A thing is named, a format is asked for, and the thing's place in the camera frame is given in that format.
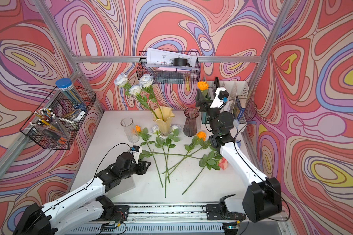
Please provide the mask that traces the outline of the pink artificial rose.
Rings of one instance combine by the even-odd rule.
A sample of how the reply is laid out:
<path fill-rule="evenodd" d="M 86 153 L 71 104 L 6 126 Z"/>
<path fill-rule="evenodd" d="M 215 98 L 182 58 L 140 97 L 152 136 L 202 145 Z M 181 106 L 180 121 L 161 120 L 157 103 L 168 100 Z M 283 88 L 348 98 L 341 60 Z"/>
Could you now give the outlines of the pink artificial rose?
<path fill-rule="evenodd" d="M 228 168 L 228 161 L 214 150 L 210 151 L 208 154 L 204 154 L 199 160 L 199 167 L 201 170 L 193 181 L 188 185 L 188 187 L 183 191 L 182 195 L 186 194 L 187 191 L 194 185 L 197 179 L 200 177 L 205 169 L 221 171 Z"/>

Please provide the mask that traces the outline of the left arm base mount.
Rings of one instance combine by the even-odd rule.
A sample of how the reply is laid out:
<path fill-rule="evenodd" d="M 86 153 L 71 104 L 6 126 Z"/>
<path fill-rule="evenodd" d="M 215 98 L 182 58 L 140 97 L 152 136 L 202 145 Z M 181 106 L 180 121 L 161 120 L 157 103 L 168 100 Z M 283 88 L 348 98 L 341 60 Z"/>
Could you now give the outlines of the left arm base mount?
<path fill-rule="evenodd" d="M 130 206 L 109 206 L 104 209 L 103 214 L 97 219 L 97 221 L 127 221 L 129 209 Z"/>

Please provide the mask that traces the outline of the white blue artificial rose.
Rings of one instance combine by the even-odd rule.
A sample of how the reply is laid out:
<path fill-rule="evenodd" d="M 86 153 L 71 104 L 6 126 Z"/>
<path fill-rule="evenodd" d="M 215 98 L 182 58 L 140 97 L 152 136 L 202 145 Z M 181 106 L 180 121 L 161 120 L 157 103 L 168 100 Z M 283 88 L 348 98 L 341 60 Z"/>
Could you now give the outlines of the white blue artificial rose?
<path fill-rule="evenodd" d="M 170 176 L 169 176 L 169 154 L 170 154 L 170 149 L 174 148 L 176 145 L 174 144 L 174 142 L 178 142 L 179 139 L 179 131 L 180 131 L 180 126 L 173 124 L 171 126 L 171 132 L 168 134 L 168 137 L 165 141 L 166 146 L 167 146 L 167 155 L 166 155 L 166 171 L 165 171 L 165 180 L 166 183 L 170 183 Z"/>

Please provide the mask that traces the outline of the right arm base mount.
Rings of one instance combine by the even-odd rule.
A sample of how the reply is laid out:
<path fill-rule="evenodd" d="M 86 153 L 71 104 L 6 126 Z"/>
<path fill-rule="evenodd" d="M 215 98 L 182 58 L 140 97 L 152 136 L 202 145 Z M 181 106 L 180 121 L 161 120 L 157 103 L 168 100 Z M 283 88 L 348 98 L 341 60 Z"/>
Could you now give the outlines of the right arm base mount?
<path fill-rule="evenodd" d="M 243 213 L 229 212 L 224 204 L 207 204 L 203 206 L 203 211 L 206 213 L 207 220 L 235 220 L 243 221 L 247 217 Z"/>

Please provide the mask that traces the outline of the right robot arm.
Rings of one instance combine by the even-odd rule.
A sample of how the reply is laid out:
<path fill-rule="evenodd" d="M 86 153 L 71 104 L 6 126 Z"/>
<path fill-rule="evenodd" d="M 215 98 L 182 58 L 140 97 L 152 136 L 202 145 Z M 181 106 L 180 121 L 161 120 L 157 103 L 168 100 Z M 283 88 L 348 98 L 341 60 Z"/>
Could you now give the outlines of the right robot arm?
<path fill-rule="evenodd" d="M 234 118 L 230 112 L 222 112 L 227 98 L 219 100 L 216 107 L 212 101 L 198 94 L 196 107 L 207 112 L 212 131 L 211 146 L 233 167 L 247 188 L 244 196 L 227 195 L 220 200 L 221 214 L 245 214 L 251 222 L 270 218 L 282 211 L 281 186 L 277 178 L 269 178 L 243 154 L 230 131 L 234 128 Z"/>

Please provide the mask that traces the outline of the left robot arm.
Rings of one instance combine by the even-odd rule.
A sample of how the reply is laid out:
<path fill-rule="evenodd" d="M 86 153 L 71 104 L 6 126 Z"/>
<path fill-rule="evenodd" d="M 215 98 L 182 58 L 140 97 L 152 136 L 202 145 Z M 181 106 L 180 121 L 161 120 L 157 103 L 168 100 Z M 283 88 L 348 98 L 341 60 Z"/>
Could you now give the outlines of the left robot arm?
<path fill-rule="evenodd" d="M 123 152 L 116 162 L 99 171 L 86 184 L 42 206 L 34 203 L 22 214 L 15 235 L 64 235 L 80 225 L 116 214 L 107 193 L 132 175 L 144 175 L 151 163 L 140 152 Z"/>

